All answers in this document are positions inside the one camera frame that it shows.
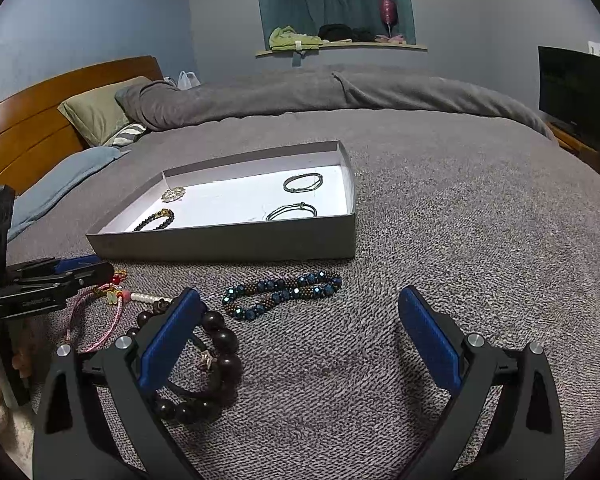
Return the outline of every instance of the television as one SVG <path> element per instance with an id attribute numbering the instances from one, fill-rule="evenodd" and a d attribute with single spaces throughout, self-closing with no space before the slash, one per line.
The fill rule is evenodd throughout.
<path id="1" fill-rule="evenodd" d="M 538 47 L 538 56 L 540 110 L 600 151 L 600 57 L 548 46 Z"/>

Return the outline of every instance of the green pillow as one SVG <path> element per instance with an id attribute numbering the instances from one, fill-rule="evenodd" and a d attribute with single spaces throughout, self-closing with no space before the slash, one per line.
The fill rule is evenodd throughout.
<path id="1" fill-rule="evenodd" d="M 94 88 L 62 101 L 58 110 L 91 146 L 102 146 L 131 121 L 116 102 L 116 92 L 131 85 L 149 83 L 144 76 Z"/>

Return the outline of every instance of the white plastic bag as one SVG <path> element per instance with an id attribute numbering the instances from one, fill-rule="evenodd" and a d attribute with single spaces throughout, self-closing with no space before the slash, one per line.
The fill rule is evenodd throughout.
<path id="1" fill-rule="evenodd" d="M 200 81 L 198 81 L 193 72 L 184 72 L 184 70 L 180 72 L 180 77 L 178 78 L 178 88 L 180 90 L 188 90 L 198 85 L 200 85 Z"/>

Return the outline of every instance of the box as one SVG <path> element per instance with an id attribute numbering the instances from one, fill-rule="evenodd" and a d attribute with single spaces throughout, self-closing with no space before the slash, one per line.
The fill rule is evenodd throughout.
<path id="1" fill-rule="evenodd" d="M 290 176 L 320 173 L 310 192 L 283 189 Z M 306 187 L 305 177 L 289 187 Z M 184 197 L 163 203 L 168 187 L 185 187 Z M 305 202 L 317 209 L 266 217 L 282 205 Z M 160 209 L 165 218 L 134 232 Z M 352 258 L 356 251 L 356 191 L 349 156 L 329 140 L 214 158 L 165 170 L 127 196 L 87 232 L 94 251 L 108 260 L 151 262 L 257 262 Z"/>

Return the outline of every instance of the silver bolt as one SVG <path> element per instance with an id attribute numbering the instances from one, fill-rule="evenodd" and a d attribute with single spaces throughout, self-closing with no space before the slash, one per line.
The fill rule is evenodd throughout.
<path id="1" fill-rule="evenodd" d="M 120 348 L 124 350 L 125 348 L 129 348 L 133 340 L 128 335 L 120 336 L 116 339 L 116 348 Z"/>
<path id="2" fill-rule="evenodd" d="M 529 343 L 529 350 L 531 350 L 534 354 L 541 354 L 542 345 L 537 341 L 533 341 L 532 343 Z"/>
<path id="3" fill-rule="evenodd" d="M 471 346 L 480 348 L 484 345 L 484 338 L 480 334 L 469 334 L 466 338 Z"/>
<path id="4" fill-rule="evenodd" d="M 58 354 L 58 357 L 67 357 L 71 353 L 71 346 L 67 344 L 60 345 L 58 350 L 56 350 L 56 353 Z"/>

